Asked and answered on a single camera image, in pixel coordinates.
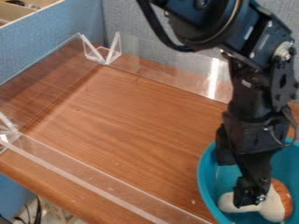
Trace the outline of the black blue robot arm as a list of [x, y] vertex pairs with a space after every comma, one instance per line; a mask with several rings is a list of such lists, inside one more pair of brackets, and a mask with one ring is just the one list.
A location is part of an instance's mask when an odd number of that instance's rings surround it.
[[257, 0], [137, 0], [161, 41], [176, 51], [220, 48], [229, 60], [233, 97], [217, 131], [220, 165], [237, 165], [238, 208], [260, 205], [270, 192], [272, 157], [297, 129], [296, 40], [280, 17]]

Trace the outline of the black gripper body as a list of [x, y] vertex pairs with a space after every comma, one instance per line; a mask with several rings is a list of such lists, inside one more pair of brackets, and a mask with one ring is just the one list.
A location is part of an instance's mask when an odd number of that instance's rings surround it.
[[222, 114], [224, 123], [217, 132], [217, 161], [220, 165], [236, 165], [236, 157], [245, 156], [252, 165], [272, 165], [272, 157], [282, 149], [290, 122], [284, 113], [276, 113], [264, 122], [246, 122], [229, 111]]

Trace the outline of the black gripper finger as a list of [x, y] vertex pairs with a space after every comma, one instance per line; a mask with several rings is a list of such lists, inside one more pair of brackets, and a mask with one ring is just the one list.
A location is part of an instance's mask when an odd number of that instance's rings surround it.
[[234, 187], [234, 206], [258, 206], [266, 199], [272, 186], [272, 158], [276, 151], [237, 154], [236, 160], [242, 176]]

